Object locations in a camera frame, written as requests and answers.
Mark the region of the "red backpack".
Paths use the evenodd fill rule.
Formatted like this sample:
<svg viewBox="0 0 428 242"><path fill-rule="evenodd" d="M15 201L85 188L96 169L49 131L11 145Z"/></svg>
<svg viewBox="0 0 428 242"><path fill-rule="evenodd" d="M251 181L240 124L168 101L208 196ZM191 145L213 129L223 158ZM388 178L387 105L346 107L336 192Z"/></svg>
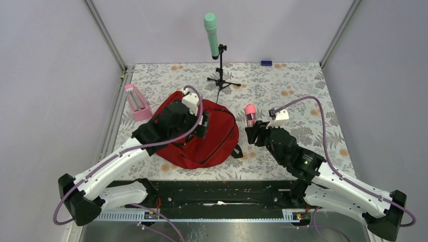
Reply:
<svg viewBox="0 0 428 242"><path fill-rule="evenodd" d="M204 139L195 136L195 130L188 136L182 135L196 123L197 116L190 113L176 114L186 106L181 102L183 94L176 91L157 109L150 122L167 131L166 140L178 138L157 151L157 155L172 164L185 169L208 168L223 163L228 157L242 157L239 149L239 129L235 116L224 106L209 100L202 100L203 112L210 114L209 127Z"/></svg>

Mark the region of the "pink lid crayon jar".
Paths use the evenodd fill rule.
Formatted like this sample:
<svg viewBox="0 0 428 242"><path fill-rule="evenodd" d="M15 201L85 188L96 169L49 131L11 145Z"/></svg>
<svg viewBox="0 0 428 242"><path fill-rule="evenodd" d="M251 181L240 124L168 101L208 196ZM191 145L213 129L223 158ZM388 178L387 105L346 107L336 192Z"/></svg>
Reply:
<svg viewBox="0 0 428 242"><path fill-rule="evenodd" d="M244 107L244 113L246 118L246 126L248 128L253 127L257 121L256 108L254 104L248 104Z"/></svg>

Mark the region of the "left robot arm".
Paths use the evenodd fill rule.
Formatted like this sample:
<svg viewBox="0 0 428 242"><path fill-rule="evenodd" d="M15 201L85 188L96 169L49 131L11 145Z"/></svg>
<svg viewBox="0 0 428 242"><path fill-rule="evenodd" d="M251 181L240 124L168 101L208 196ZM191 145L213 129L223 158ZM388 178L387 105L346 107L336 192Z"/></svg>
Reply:
<svg viewBox="0 0 428 242"><path fill-rule="evenodd" d="M68 173L58 179L60 203L53 221L58 221L59 209L65 206L71 215L68 222L77 226L87 225L110 208L140 203L151 207L156 202L156 193L148 183L134 181L129 185L109 188L121 173L139 161L149 158L157 151L179 139L205 130L203 103L196 96L174 100L148 122L141 124L118 149L93 167L75 176Z"/></svg>

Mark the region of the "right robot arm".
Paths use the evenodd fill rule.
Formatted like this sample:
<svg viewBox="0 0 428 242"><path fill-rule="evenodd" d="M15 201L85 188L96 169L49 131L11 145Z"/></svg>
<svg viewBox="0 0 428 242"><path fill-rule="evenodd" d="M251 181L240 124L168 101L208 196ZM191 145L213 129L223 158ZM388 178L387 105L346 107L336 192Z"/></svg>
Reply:
<svg viewBox="0 0 428 242"><path fill-rule="evenodd" d="M361 222L376 236L396 241L407 196L384 191L351 177L329 165L321 155L300 147L295 137L268 122L248 122L248 143L266 147L275 161L297 179L290 203L327 208Z"/></svg>

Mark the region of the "black microphone tripod stand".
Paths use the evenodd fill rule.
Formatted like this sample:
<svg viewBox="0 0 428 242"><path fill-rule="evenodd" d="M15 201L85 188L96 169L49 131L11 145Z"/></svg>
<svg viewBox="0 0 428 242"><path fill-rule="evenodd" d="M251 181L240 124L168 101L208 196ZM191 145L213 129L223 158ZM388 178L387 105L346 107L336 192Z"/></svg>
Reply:
<svg viewBox="0 0 428 242"><path fill-rule="evenodd" d="M220 58L220 66L218 68L216 68L216 72L219 74L219 78L218 79L213 79L213 78L207 78L207 81L212 81L215 83L215 85L218 87L218 92L217 92L217 97L216 97L216 103L218 102L219 99L219 95L220 92L222 90L224 90L225 88L233 85L236 87L241 87L241 84L238 83L232 83L232 82L227 82L224 80L224 70L223 70L223 53L224 51L227 50L227 46L223 45L223 44L219 44L218 46L219 48L219 55L218 57Z"/></svg>

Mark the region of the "pink metronome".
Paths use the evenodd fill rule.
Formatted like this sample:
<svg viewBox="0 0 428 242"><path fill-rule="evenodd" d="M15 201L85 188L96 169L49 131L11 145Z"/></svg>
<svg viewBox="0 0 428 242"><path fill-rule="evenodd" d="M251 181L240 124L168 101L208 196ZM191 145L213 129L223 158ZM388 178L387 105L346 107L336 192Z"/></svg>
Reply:
<svg viewBox="0 0 428 242"><path fill-rule="evenodd" d="M152 109L143 93L134 84L127 84L124 89L134 120L140 122L150 119L153 116Z"/></svg>

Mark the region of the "small blue block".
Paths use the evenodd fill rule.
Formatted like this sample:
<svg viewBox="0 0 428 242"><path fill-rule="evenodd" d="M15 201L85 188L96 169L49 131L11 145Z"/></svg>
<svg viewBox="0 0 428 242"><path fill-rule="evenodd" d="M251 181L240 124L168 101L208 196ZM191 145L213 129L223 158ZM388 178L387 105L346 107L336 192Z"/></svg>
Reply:
<svg viewBox="0 0 428 242"><path fill-rule="evenodd" d="M261 66L272 66L273 65L273 62L272 61L270 61L270 60L261 60L260 61L260 65Z"/></svg>

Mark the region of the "mint green microphone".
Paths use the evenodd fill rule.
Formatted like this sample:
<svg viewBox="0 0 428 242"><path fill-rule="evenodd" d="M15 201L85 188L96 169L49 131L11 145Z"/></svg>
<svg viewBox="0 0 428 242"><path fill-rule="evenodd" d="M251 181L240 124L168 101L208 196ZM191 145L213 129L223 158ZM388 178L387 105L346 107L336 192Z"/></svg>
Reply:
<svg viewBox="0 0 428 242"><path fill-rule="evenodd" d="M218 59L220 55L219 43L217 37L218 22L214 13L206 13L204 15L204 28L207 32L210 52L212 59Z"/></svg>

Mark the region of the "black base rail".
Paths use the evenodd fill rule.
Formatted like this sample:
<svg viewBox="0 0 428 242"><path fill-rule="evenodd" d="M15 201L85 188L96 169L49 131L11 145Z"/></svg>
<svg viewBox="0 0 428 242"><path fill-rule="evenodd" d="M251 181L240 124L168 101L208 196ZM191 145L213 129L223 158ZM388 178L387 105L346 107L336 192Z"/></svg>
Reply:
<svg viewBox="0 0 428 242"><path fill-rule="evenodd" d="M291 180L152 180L141 206L170 220L309 223L314 205Z"/></svg>

